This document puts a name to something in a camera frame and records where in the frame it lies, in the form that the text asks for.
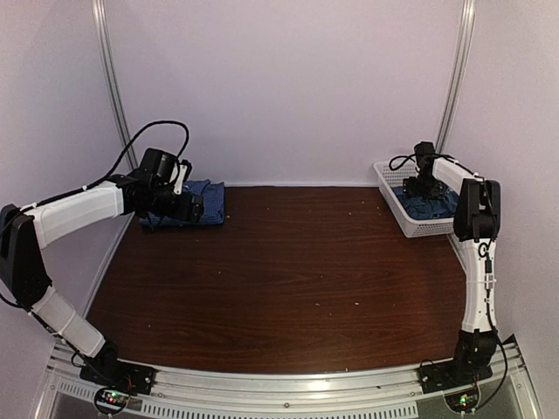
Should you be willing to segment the blue grey cloth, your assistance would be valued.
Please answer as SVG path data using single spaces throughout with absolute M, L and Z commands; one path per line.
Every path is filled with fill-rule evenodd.
M 402 187 L 395 187 L 392 191 L 405 213 L 415 220 L 453 218 L 459 202 L 459 195 L 451 189 L 441 199 L 408 197 Z

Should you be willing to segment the blue checked shirt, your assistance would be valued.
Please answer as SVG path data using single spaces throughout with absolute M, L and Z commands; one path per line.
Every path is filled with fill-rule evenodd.
M 223 182 L 214 183 L 209 179 L 203 181 L 187 181 L 183 185 L 183 193 L 191 192 L 201 195 L 204 199 L 204 213 L 197 223 L 179 220 L 164 216 L 160 218 L 151 213 L 148 217 L 140 218 L 138 224 L 143 227 L 185 227 L 185 226 L 212 226 L 224 223 L 224 192 Z

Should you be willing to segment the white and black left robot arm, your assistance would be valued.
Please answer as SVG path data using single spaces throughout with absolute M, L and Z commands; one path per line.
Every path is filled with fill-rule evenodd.
M 58 288 L 48 257 L 55 250 L 68 249 L 102 223 L 127 216 L 196 222 L 203 214 L 203 201 L 181 179 L 112 175 L 96 186 L 25 208 L 6 205 L 1 210 L 1 280 L 11 304 L 72 347 L 106 387 L 120 386 L 126 370 L 117 361 L 116 349 Z

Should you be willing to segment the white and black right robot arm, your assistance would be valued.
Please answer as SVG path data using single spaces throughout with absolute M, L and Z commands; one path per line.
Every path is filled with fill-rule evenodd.
M 418 174 L 404 181 L 406 192 L 434 196 L 443 183 L 459 195 L 453 235 L 466 267 L 466 305 L 448 378 L 466 385 L 488 366 L 498 346 L 494 309 L 495 247 L 500 230 L 500 184 L 435 153 L 414 156 Z

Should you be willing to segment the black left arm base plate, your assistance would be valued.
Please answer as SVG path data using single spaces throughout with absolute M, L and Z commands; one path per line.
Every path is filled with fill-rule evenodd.
M 150 395 L 155 380 L 155 369 L 118 360 L 85 361 L 79 377 L 132 395 Z

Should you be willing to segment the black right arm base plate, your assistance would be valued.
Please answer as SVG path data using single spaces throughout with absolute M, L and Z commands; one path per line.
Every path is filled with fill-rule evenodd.
M 485 367 L 461 367 L 454 360 L 423 360 L 417 376 L 424 394 L 445 391 L 462 386 L 472 386 L 475 382 L 491 378 L 493 371 Z

